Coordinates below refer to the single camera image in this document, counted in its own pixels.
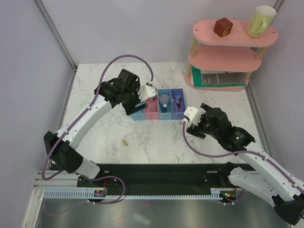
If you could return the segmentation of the light blue drawer bin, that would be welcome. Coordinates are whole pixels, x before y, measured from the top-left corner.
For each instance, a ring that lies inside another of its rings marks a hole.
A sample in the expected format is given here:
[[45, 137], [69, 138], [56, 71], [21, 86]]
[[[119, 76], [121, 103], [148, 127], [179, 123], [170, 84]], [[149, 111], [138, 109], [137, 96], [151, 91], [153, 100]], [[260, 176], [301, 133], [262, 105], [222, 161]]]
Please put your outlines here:
[[144, 109], [138, 110], [136, 113], [133, 113], [131, 115], [131, 117], [134, 121], [144, 121], [144, 120], [146, 120]]

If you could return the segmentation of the pink drawer bin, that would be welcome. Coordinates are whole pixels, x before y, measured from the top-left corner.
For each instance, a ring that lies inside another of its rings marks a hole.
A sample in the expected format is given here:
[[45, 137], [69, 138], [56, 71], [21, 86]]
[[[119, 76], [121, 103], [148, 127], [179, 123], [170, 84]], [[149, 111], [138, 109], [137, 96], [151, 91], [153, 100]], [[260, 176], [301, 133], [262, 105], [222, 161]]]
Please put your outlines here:
[[159, 112], [158, 112], [158, 99], [157, 97], [150, 98], [146, 101], [148, 105], [144, 110], [145, 118], [147, 120], [158, 120]]

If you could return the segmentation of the blue cap stamp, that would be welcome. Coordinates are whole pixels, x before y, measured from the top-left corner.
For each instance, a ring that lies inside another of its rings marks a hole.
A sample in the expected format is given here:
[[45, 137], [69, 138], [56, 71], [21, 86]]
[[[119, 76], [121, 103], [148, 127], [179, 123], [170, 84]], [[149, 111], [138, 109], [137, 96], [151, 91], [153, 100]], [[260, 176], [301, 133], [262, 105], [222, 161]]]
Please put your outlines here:
[[168, 111], [168, 105], [167, 105], [167, 104], [162, 104], [162, 106], [161, 106], [161, 111], [162, 111], [163, 113], [166, 113], [166, 112]]

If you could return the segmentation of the cyan drawer bin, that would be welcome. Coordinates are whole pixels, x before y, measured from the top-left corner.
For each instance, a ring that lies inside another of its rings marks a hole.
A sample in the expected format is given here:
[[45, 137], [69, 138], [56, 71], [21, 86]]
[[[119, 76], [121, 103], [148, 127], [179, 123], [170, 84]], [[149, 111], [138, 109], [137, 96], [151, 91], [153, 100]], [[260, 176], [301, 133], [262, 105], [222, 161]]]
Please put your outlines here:
[[[170, 96], [170, 101], [167, 103], [168, 111], [166, 113], [162, 112], [162, 104], [159, 102], [159, 96], [162, 94], [167, 94]], [[172, 105], [171, 105], [171, 90], [170, 89], [159, 89], [158, 90], [158, 112], [159, 120], [171, 120], [172, 119]]]

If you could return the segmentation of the purple drawer bin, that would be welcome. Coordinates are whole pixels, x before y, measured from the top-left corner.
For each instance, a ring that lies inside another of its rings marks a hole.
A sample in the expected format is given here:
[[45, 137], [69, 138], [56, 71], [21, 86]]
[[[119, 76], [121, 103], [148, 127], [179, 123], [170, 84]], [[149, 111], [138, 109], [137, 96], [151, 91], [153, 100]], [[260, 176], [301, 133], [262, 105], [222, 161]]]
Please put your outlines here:
[[[182, 108], [177, 108], [173, 96], [176, 97], [177, 101], [179, 102], [179, 97], [182, 96]], [[174, 88], [171, 89], [171, 104], [172, 104], [172, 119], [173, 120], [181, 120], [184, 117], [184, 112], [186, 110], [186, 98], [184, 96], [184, 91], [182, 88]]]

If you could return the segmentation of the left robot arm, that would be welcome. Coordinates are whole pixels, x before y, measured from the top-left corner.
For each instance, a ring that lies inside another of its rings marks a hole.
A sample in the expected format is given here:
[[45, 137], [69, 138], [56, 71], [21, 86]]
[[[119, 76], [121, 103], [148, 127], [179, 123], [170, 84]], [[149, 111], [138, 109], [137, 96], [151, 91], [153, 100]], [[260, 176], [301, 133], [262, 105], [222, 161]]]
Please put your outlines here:
[[127, 115], [131, 115], [146, 107], [141, 104], [138, 94], [141, 88], [137, 75], [123, 69], [117, 78], [99, 83], [94, 95], [72, 122], [56, 133], [48, 131], [44, 135], [47, 160], [52, 160], [67, 173], [77, 173], [87, 177], [94, 187], [104, 182], [104, 175], [94, 162], [84, 158], [76, 150], [103, 115], [116, 105], [122, 104]]

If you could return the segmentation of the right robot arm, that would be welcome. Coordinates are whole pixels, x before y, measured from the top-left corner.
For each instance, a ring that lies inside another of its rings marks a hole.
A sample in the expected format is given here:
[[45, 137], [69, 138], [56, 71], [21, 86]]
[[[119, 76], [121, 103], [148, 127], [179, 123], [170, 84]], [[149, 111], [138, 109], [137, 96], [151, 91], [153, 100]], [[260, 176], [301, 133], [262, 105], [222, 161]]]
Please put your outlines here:
[[261, 176], [259, 179], [228, 162], [218, 174], [223, 187], [231, 184], [244, 188], [272, 206], [276, 214], [290, 225], [304, 217], [304, 182], [290, 174], [256, 142], [245, 129], [233, 126], [220, 108], [205, 103], [201, 109], [188, 106], [184, 112], [183, 133], [204, 139], [211, 136], [227, 151], [220, 157], [235, 155]]

